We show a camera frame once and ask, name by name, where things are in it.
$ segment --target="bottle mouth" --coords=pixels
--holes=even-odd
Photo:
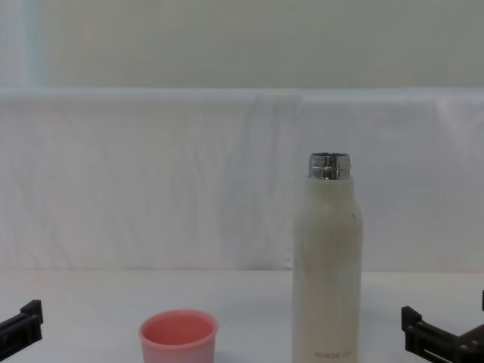
[[[344,180],[351,178],[351,162],[348,154],[313,153],[309,158],[309,177],[320,180]]]

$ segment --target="white backdrop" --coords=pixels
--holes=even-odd
[[[0,85],[484,86],[483,15],[482,0],[0,0]]]
[[[3,91],[0,267],[286,268],[334,150],[365,270],[484,271],[483,145],[484,90]]]

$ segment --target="cup rim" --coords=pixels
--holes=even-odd
[[[173,315],[185,315],[185,316],[193,316],[197,318],[202,318],[203,320],[207,321],[212,326],[212,331],[206,337],[196,340],[191,343],[186,344],[161,344],[156,343],[153,340],[149,340],[144,334],[144,330],[151,324],[158,322],[159,320],[163,320],[163,318],[173,316]],[[215,335],[217,334],[217,330],[219,329],[219,323],[217,320],[206,312],[201,312],[200,310],[193,310],[193,309],[175,309],[169,310],[167,312],[161,312],[159,314],[155,314],[141,324],[139,327],[138,335],[141,339],[141,342],[151,348],[158,349],[158,350],[185,350],[185,349],[193,349],[199,346],[203,346],[209,343],[212,340],[215,340]]]

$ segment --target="white cloth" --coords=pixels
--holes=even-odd
[[[365,270],[484,271],[483,90],[4,90],[0,136],[2,268],[286,268],[334,150]]]

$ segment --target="white wall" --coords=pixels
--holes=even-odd
[[[482,0],[23,1],[33,85],[484,85]]]
[[[0,0],[0,87],[28,84],[23,3]]]

